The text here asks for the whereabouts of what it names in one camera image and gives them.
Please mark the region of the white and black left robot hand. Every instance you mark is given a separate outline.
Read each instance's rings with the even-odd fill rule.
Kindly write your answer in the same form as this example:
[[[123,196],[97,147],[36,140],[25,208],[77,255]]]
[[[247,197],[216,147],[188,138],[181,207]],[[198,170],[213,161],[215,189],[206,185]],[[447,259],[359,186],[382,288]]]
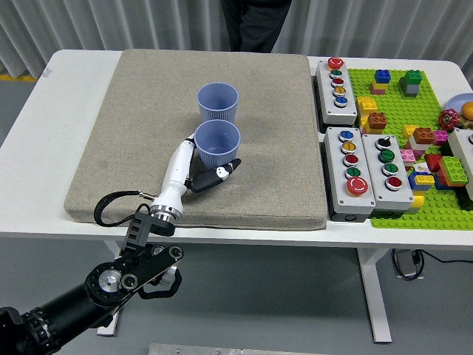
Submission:
[[[189,177],[191,162],[196,144],[194,134],[187,137],[175,150],[166,170],[161,193],[152,199],[150,215],[172,222],[182,217],[182,196],[190,189],[200,193],[211,189],[226,180],[241,164],[235,158],[227,164]]]

